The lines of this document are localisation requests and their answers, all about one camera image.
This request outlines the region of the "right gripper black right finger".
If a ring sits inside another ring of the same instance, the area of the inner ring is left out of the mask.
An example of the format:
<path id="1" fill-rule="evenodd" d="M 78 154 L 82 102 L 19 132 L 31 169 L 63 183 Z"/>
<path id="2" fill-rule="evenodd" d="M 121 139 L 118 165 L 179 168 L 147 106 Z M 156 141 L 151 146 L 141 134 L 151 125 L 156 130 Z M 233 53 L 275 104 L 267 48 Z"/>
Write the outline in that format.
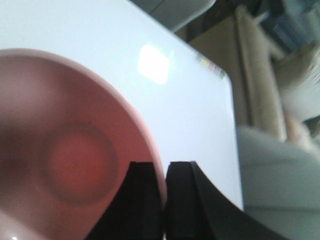
<path id="1" fill-rule="evenodd" d="M 195 161 L 171 162 L 166 175 L 168 240 L 282 240 L 229 201 Z"/>

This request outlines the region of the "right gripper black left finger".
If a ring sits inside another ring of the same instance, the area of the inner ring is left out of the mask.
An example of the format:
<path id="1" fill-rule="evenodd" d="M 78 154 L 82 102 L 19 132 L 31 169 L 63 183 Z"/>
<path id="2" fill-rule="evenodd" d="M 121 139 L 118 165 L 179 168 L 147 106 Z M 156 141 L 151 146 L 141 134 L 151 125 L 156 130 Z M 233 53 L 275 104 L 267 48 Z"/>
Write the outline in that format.
<path id="1" fill-rule="evenodd" d="M 161 240 L 163 210 L 154 164 L 131 162 L 109 207 L 87 240 Z"/>

